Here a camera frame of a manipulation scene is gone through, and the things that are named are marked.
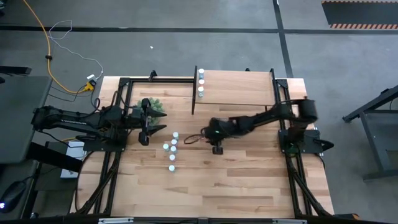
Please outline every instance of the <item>black cable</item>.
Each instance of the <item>black cable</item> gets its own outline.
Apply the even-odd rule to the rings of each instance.
[[[83,166],[85,165],[85,162],[92,155],[92,153],[93,152],[89,152],[87,154],[87,156],[83,159],[83,161],[81,163],[81,167],[80,167],[79,173],[77,173],[77,182],[76,182],[76,188],[75,188],[75,210],[76,210],[76,212],[78,211],[78,209],[77,209],[77,200],[78,200],[77,192],[78,192],[78,186],[79,186],[80,173],[81,173],[81,170],[83,169]]]
[[[79,92],[82,88],[84,88],[85,86],[86,86],[86,85],[83,85],[82,87],[80,87],[80,88],[78,89],[78,91],[77,91],[76,94],[74,95],[74,99],[73,99],[73,100],[66,100],[66,99],[63,99],[63,98],[59,98],[59,97],[57,97],[57,96],[51,95],[50,93],[49,93],[49,96],[52,96],[52,97],[54,97],[54,98],[56,98],[56,99],[59,99],[59,100],[62,100],[62,101],[74,102],[74,101],[76,100],[76,98],[77,98],[77,95],[79,94],[78,92]]]
[[[96,105],[96,106],[93,105],[93,106],[94,106],[94,110],[93,110],[91,113],[89,113],[88,115],[82,116],[81,118],[88,118],[89,116],[95,114],[95,112],[99,111],[98,108],[100,108],[101,100],[100,100],[99,98],[95,98],[94,103],[95,103],[97,100],[98,100],[97,105]]]
[[[66,99],[62,99],[62,98],[59,98],[59,97],[57,97],[57,96],[51,95],[50,93],[49,93],[49,96],[54,97],[54,98],[56,98],[56,99],[58,99],[58,100],[67,101],[67,102],[74,102],[75,99],[76,99],[76,98],[75,98],[74,100],[66,100]]]
[[[97,97],[97,98],[95,98],[95,100],[94,100],[94,102],[93,102],[94,91],[95,91],[95,87],[94,87],[94,90],[91,92],[90,103],[91,103],[91,105],[93,106],[93,108],[95,109],[95,110],[94,110],[94,112],[95,112],[95,111],[99,111],[98,108],[100,107],[101,100]]]
[[[319,159],[322,161],[322,164],[323,164],[323,169],[326,169],[326,167],[325,167],[325,161],[323,160],[322,156],[321,156],[321,155],[319,155],[318,153],[315,153],[315,155],[316,155],[316,156],[318,156],[318,157],[319,157]]]
[[[73,147],[70,147],[70,146],[69,146],[69,144],[67,144],[67,143],[65,143],[65,142],[63,142],[63,141],[61,141],[61,140],[57,139],[56,137],[54,137],[54,136],[53,136],[52,134],[50,134],[50,133],[45,133],[45,132],[43,132],[43,131],[38,131],[38,132],[40,132],[40,133],[43,133],[43,134],[46,134],[46,135],[50,136],[51,138],[53,138],[53,139],[54,139],[54,140],[56,140],[57,142],[60,142],[60,143],[62,143],[62,144],[64,144],[64,145],[68,146],[69,148],[81,147],[81,146],[73,146]]]
[[[76,139],[81,142],[94,141],[95,138],[96,138],[95,136],[82,136],[82,135],[76,136]]]
[[[57,90],[57,91],[59,91],[60,93],[64,93],[64,94],[66,94],[66,95],[70,95],[70,96],[75,96],[75,94],[71,94],[71,93],[68,93],[68,92],[65,92],[65,91],[62,91],[62,90],[60,90],[60,89],[58,89],[58,88],[55,88],[54,86],[50,86],[51,88],[53,88],[54,90]],[[83,95],[83,96],[81,96],[81,95],[77,95],[77,97],[88,97],[88,96],[91,96],[91,94],[88,94],[88,95]]]
[[[394,101],[394,100],[391,100],[391,101],[390,101],[390,110],[391,110],[391,104],[392,104],[393,101]]]
[[[182,224],[182,223],[192,223],[192,224],[196,224],[196,223],[198,223],[198,219],[196,218],[196,219],[181,220],[181,221],[179,221],[177,224]]]
[[[192,135],[186,137],[186,138],[184,139],[184,144],[193,144],[193,143],[195,143],[195,142],[201,140],[202,138],[205,137],[204,131],[205,131],[205,128],[202,128],[202,129],[200,130],[200,134],[192,134]]]
[[[48,174],[49,172],[51,172],[51,171],[53,171],[53,170],[55,170],[55,169],[58,169],[58,168],[59,168],[59,167],[54,167],[54,168],[52,168],[52,169],[50,169],[50,170],[48,170],[47,172],[44,172],[44,173],[42,173],[42,174],[33,174],[32,176],[28,176],[28,177],[26,177],[25,179],[20,180],[20,182],[25,182],[25,181],[28,180],[29,178],[33,178],[33,177],[36,177],[36,176]]]
[[[111,105],[113,105],[113,101],[114,101],[114,96],[115,96],[115,94],[118,94],[118,96],[120,96],[120,100],[122,101],[122,103],[123,103],[127,108],[133,108],[133,107],[134,107],[134,106],[128,106],[128,105],[126,105],[126,103],[124,102],[124,99],[123,99],[122,95],[121,95],[120,92],[118,92],[118,91],[115,91],[115,92],[113,93],[112,104],[111,104]]]

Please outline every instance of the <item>black wire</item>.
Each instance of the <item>black wire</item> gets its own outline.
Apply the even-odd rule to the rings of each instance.
[[[394,100],[391,100],[391,102],[390,102],[390,110],[391,110],[391,104],[392,104],[393,101],[394,101]]]
[[[98,108],[100,108],[101,100],[100,100],[99,98],[95,98],[94,103],[95,103],[97,100],[98,100],[97,105],[96,105],[96,106],[93,105],[93,106],[94,106],[94,110],[93,110],[91,113],[89,113],[88,115],[82,116],[81,118],[88,118],[89,116],[95,114],[95,112],[99,111]]]
[[[204,137],[205,137],[205,135],[204,135],[204,130],[205,130],[205,128],[202,128],[202,129],[200,130],[200,134],[192,134],[192,135],[186,137],[186,138],[184,139],[184,144],[193,144],[193,143],[195,143],[195,142],[201,140],[202,138],[204,138]],[[198,138],[195,139],[195,140],[193,140],[193,141],[188,142],[188,140],[189,140],[190,138],[194,138],[194,137],[198,137]]]
[[[71,94],[71,93],[68,93],[68,92],[62,91],[62,90],[60,90],[60,89],[58,89],[58,88],[55,88],[54,86],[51,86],[51,88],[53,88],[54,90],[57,90],[57,91],[59,91],[60,93],[64,93],[64,94],[66,94],[66,95],[70,95],[70,96],[75,96],[75,94]],[[83,96],[81,96],[81,95],[77,95],[77,97],[88,97],[88,96],[91,96],[91,94],[88,94],[88,95],[83,95]]]
[[[36,177],[36,176],[40,176],[40,175],[44,175],[44,174],[48,174],[49,172],[51,172],[51,171],[53,171],[53,170],[55,170],[55,169],[58,169],[59,167],[54,167],[54,168],[52,168],[52,169],[50,169],[50,170],[48,170],[47,172],[44,172],[44,173],[42,173],[42,174],[33,174],[32,176],[28,176],[28,177],[26,177],[25,179],[23,179],[23,180],[20,180],[20,182],[25,182],[26,180],[28,180],[28,179],[30,179],[30,178],[33,178],[33,177]]]
[[[78,185],[79,185],[79,177],[80,177],[80,173],[81,170],[83,169],[83,166],[85,165],[85,162],[87,161],[87,159],[92,155],[93,152],[89,152],[87,154],[87,156],[83,159],[82,163],[81,163],[81,167],[79,170],[79,173],[77,173],[77,182],[76,182],[76,187],[75,187],[75,210],[76,212],[78,211],[77,209],[77,200],[78,200],[78,196],[77,196],[77,192],[78,192]]]
[[[43,134],[46,134],[46,135],[50,136],[50,137],[51,137],[51,138],[53,138],[54,140],[56,140],[56,141],[58,141],[58,142],[60,142],[60,143],[62,143],[62,144],[64,144],[64,145],[68,146],[69,148],[81,147],[81,146],[73,146],[73,147],[70,147],[70,146],[69,146],[69,144],[67,144],[67,143],[65,143],[65,142],[63,142],[63,141],[61,141],[61,140],[57,139],[56,137],[52,136],[52,134],[50,134],[50,133],[45,133],[45,132],[43,132],[43,131],[38,131],[38,132],[40,132],[40,133],[43,133]]]
[[[91,105],[93,106],[93,108],[95,109],[95,110],[94,110],[94,112],[95,112],[95,111],[99,111],[98,108],[100,107],[101,100],[97,97],[97,98],[95,98],[95,100],[94,100],[94,102],[93,102],[94,91],[95,91],[95,87],[94,87],[94,90],[91,92],[90,103],[91,103]]]
[[[196,224],[196,223],[198,223],[198,219],[181,220],[181,221],[179,221],[177,224],[181,224],[181,223],[192,223],[192,224]]]
[[[326,167],[325,167],[325,161],[323,160],[322,156],[321,156],[321,155],[319,155],[318,153],[315,153],[315,155],[316,155],[316,156],[318,156],[318,157],[319,157],[319,159],[321,159],[321,161],[322,161],[322,164],[323,164],[323,169],[326,169]]]
[[[113,105],[113,101],[114,101],[114,96],[115,96],[115,94],[118,94],[118,96],[120,96],[120,100],[122,101],[122,103],[123,103],[127,108],[133,108],[133,107],[135,107],[135,106],[128,106],[128,105],[126,105],[126,103],[125,103],[124,100],[123,100],[122,95],[121,95],[120,92],[118,92],[118,91],[115,91],[115,92],[113,93],[111,106]]]
[[[49,93],[49,96],[52,96],[52,97],[54,97],[54,98],[56,98],[56,99],[59,99],[59,100],[62,100],[62,101],[74,102],[74,101],[76,100],[76,98],[77,98],[77,95],[79,94],[78,92],[79,92],[82,88],[84,88],[85,86],[86,86],[86,85],[83,85],[82,87],[80,87],[80,88],[78,89],[78,91],[76,91],[76,94],[74,95],[74,99],[73,99],[73,100],[66,100],[66,99],[63,99],[63,98],[59,98],[59,97],[57,97],[57,96],[51,95],[50,93]]]

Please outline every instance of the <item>gray desk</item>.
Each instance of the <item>gray desk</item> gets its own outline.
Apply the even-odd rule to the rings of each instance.
[[[0,84],[0,164],[25,159],[33,138],[34,108],[44,105],[49,77],[5,77]]]

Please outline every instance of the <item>wooden table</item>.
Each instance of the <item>wooden table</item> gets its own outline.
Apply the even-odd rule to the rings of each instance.
[[[99,94],[101,105],[110,104],[119,78],[104,77]],[[290,78],[288,83],[291,99],[307,95],[303,79]],[[155,133],[149,146],[138,143],[138,130],[130,135],[119,166],[112,216],[294,217],[285,157],[277,140],[278,122],[258,127],[239,139],[223,141],[222,156],[213,155],[205,142],[183,144],[183,139],[198,134],[212,117],[252,115],[264,111],[264,106],[198,103],[195,115],[191,115],[191,83],[135,83],[132,90],[133,103],[145,97],[158,98],[163,103],[167,116],[161,118],[160,124],[167,128]],[[175,131],[180,133],[180,142],[174,162],[176,171],[171,173],[168,166],[172,162],[162,145],[170,143]],[[79,207],[98,185],[103,156],[103,152],[93,153],[83,167],[78,185]],[[305,154],[303,164],[309,189],[333,213],[321,160]],[[107,195],[105,190],[102,209]],[[301,190],[298,195],[304,212]]]

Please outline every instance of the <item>cable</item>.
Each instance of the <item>cable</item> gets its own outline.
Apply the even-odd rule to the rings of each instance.
[[[40,24],[43,32],[44,32],[44,36],[45,39],[47,41],[47,55],[46,55],[46,59],[47,59],[47,71],[49,73],[49,75],[51,76],[52,80],[54,80],[61,88],[63,88],[65,91],[67,91],[68,93],[83,93],[85,90],[82,91],[71,91],[69,89],[67,89],[66,87],[64,87],[53,75],[51,72],[51,66],[50,66],[50,61],[52,59],[51,56],[51,46],[50,46],[50,40],[49,37],[47,36],[47,32],[45,31],[45,28],[43,26],[42,21],[37,17],[36,13],[33,11],[33,9],[31,8],[31,6],[29,5],[29,3],[26,0],[23,0],[23,2],[25,3],[25,5],[28,7],[29,11],[33,14],[33,16],[36,18],[37,22]]]
[[[326,167],[325,167],[325,161],[323,160],[322,156],[321,156],[321,155],[319,155],[318,153],[315,153],[315,155],[316,155],[316,156],[318,156],[318,157],[319,157],[319,159],[321,159],[321,161],[322,161],[322,164],[323,164],[323,169],[326,169]]]
[[[76,138],[74,137],[74,138],[62,139],[61,141],[67,142],[67,141],[73,141],[73,140],[76,140]]]
[[[186,138],[184,139],[184,144],[193,144],[193,143],[195,143],[195,142],[197,142],[197,141],[203,139],[203,138],[205,137],[204,131],[205,131],[205,128],[202,128],[202,129],[200,130],[200,134],[192,134],[192,135],[186,137]]]
[[[78,200],[77,193],[78,193],[78,186],[79,186],[79,177],[80,177],[80,174],[81,174],[81,170],[83,169],[83,166],[85,165],[85,162],[92,155],[92,153],[93,153],[92,151],[89,152],[87,154],[87,156],[83,159],[81,167],[80,167],[80,170],[79,170],[79,173],[77,173],[77,182],[76,182],[76,188],[75,188],[75,210],[76,210],[76,212],[78,211],[78,209],[77,209],[77,200]]]
[[[188,219],[188,220],[181,220],[177,224],[182,224],[182,223],[192,223],[192,221],[195,221],[194,223],[198,223],[199,219]]]
[[[390,102],[390,110],[391,110],[391,104],[392,104],[392,102],[394,101],[394,99],[393,100],[391,100],[391,102]]]
[[[74,98],[73,100],[66,100],[66,99],[63,99],[63,98],[59,98],[59,97],[57,97],[57,96],[51,95],[50,93],[49,93],[49,96],[52,96],[52,97],[54,97],[54,98],[56,98],[56,99],[63,100],[63,101],[67,101],[67,102],[75,102],[75,100],[76,100],[76,98],[77,98],[78,92],[79,92],[82,88],[84,88],[85,86],[86,86],[86,85],[83,85],[82,87],[79,88],[79,90],[78,90],[77,93],[75,94],[75,98]]]
[[[68,30],[68,31],[63,35],[63,37],[61,37],[61,38],[55,38],[55,37],[53,37],[52,34],[51,34],[51,30],[52,30],[55,26],[57,26],[58,24],[60,24],[60,23],[62,23],[62,22],[70,22],[70,28],[69,28],[69,30]],[[101,67],[101,73],[100,73],[100,75],[99,75],[98,77],[95,77],[96,80],[99,80],[99,79],[101,78],[102,74],[104,73],[104,67],[102,67],[102,65],[101,65],[97,60],[95,60],[95,59],[93,59],[93,58],[86,58],[86,57],[83,57],[83,56],[81,56],[79,53],[76,53],[76,52],[73,52],[73,51],[69,50],[67,47],[62,47],[62,46],[56,41],[56,40],[62,40],[62,39],[64,39],[64,38],[67,36],[67,34],[68,34],[70,31],[72,31],[72,22],[73,22],[73,21],[70,20],[70,19],[65,20],[65,21],[57,22],[57,23],[56,23],[54,26],[52,26],[51,29],[49,30],[49,35],[48,35],[47,37],[49,37],[49,38],[50,38],[54,43],[56,43],[61,49],[65,49],[65,50],[69,51],[71,54],[75,54],[75,55],[79,56],[81,59],[95,61],[95,62]]]
[[[91,113],[89,113],[88,115],[82,116],[81,118],[88,118],[89,116],[93,115],[96,111],[98,111],[98,108],[100,108],[101,100],[99,98],[95,98],[94,103],[96,101],[98,101],[98,103],[97,103],[96,106],[93,105],[94,106],[94,110]]]
[[[26,180],[28,180],[28,179],[30,179],[30,178],[33,178],[33,177],[35,177],[35,176],[40,176],[40,175],[48,174],[49,172],[51,172],[51,171],[53,171],[53,170],[55,170],[55,169],[58,169],[58,168],[59,168],[59,167],[54,167],[54,168],[52,168],[52,169],[50,169],[50,170],[48,170],[47,172],[44,172],[44,173],[42,173],[42,174],[33,174],[32,176],[28,176],[28,177],[26,177],[25,179],[20,180],[20,182],[25,182]]]
[[[70,147],[69,144],[67,144],[67,143],[65,143],[65,142],[63,142],[63,141],[57,139],[56,137],[54,137],[54,136],[53,136],[52,134],[50,134],[50,133],[45,133],[45,132],[43,132],[43,131],[38,131],[38,132],[50,136],[51,138],[53,138],[53,139],[56,140],[57,142],[60,142],[60,143],[62,143],[62,144],[64,144],[64,145],[68,146],[69,148],[81,147],[81,146],[73,146],[73,147]]]
[[[135,106],[128,106],[128,105],[126,105],[126,103],[124,102],[124,99],[123,99],[122,95],[121,95],[120,92],[118,92],[118,91],[115,91],[115,92],[113,93],[111,106],[113,105],[113,101],[114,101],[114,96],[115,96],[115,94],[117,94],[118,96],[120,96],[120,100],[122,101],[122,103],[123,103],[127,108],[133,108],[133,107],[135,107]]]
[[[94,112],[95,112],[95,111],[99,111],[98,108],[100,107],[101,100],[97,97],[97,98],[95,98],[95,100],[94,100],[94,102],[93,102],[94,91],[95,91],[95,87],[94,87],[94,90],[91,92],[90,103],[91,103],[91,105],[93,106],[93,108],[95,109],[95,110],[94,110]]]
[[[59,91],[60,93],[64,93],[64,94],[70,95],[70,96],[76,96],[76,94],[67,93],[67,92],[62,91],[62,90],[60,90],[60,89],[58,89],[58,88],[55,88],[54,86],[50,86],[50,87],[53,88],[54,90]],[[84,95],[84,96],[77,95],[76,97],[88,97],[88,96],[91,96],[91,94]]]

